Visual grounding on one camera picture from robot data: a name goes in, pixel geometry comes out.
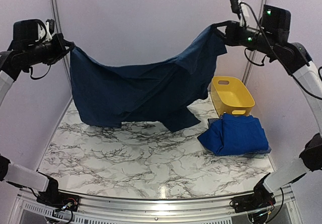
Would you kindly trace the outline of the grey-blue garment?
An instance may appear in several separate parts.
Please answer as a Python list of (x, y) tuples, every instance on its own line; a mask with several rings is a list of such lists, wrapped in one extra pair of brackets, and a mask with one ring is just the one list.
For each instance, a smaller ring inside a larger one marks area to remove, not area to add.
[(208, 97), (216, 61), (226, 47), (208, 26), (180, 54), (144, 65), (102, 65), (81, 48), (70, 53), (72, 97), (83, 123), (121, 127), (123, 122), (158, 121), (169, 131), (199, 119), (188, 109)]

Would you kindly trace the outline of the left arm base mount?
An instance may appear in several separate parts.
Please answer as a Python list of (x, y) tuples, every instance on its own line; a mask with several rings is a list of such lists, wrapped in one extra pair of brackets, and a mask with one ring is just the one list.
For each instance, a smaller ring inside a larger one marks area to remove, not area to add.
[(78, 209), (80, 199), (81, 198), (78, 195), (60, 192), (55, 200), (40, 194), (38, 195), (36, 200), (38, 203), (55, 207), (59, 211), (71, 210), (75, 212)]

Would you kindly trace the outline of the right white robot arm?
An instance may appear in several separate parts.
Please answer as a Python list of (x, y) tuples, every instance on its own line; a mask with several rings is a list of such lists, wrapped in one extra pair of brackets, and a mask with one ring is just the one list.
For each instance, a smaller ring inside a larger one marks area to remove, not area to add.
[[(271, 62), (279, 61), (300, 87), (318, 128), (321, 128), (320, 69), (302, 44), (288, 42), (290, 21), (291, 13), (288, 10), (264, 5), (261, 19), (256, 21), (257, 29), (231, 20), (215, 23), (212, 27), (225, 45), (243, 46), (265, 54)], [(321, 170), (321, 132), (312, 137), (299, 157), (263, 177), (254, 187), (249, 203), (259, 208), (276, 190), (298, 181), (308, 172), (318, 170)]]

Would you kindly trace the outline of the blue pleated skirt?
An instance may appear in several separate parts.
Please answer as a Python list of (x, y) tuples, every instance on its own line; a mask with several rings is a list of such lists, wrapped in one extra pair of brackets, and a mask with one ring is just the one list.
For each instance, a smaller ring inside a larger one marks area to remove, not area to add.
[(270, 146), (258, 118), (223, 114), (197, 137), (204, 148), (217, 156), (266, 154)]

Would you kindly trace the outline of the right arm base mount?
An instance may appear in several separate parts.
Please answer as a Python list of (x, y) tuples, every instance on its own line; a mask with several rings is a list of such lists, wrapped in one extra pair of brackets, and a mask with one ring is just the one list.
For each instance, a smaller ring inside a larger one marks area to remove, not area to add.
[(255, 193), (235, 196), (229, 203), (229, 205), (235, 210), (235, 213), (252, 211), (264, 207), (272, 207), (275, 204), (276, 200), (272, 194), (268, 194), (268, 196), (263, 197), (261, 194)]

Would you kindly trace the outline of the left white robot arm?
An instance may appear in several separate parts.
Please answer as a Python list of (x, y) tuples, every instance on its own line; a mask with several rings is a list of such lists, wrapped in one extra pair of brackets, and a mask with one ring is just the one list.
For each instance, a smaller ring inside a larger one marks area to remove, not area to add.
[[(33, 66), (52, 66), (70, 53), (75, 44), (54, 32), (55, 21), (28, 19), (15, 22), (13, 39), (7, 51), (1, 52), (1, 100), (4, 100), (21, 72), (33, 73)], [(57, 180), (32, 171), (1, 156), (1, 181), (18, 188), (37, 190), (38, 199), (52, 206), (63, 203)]]

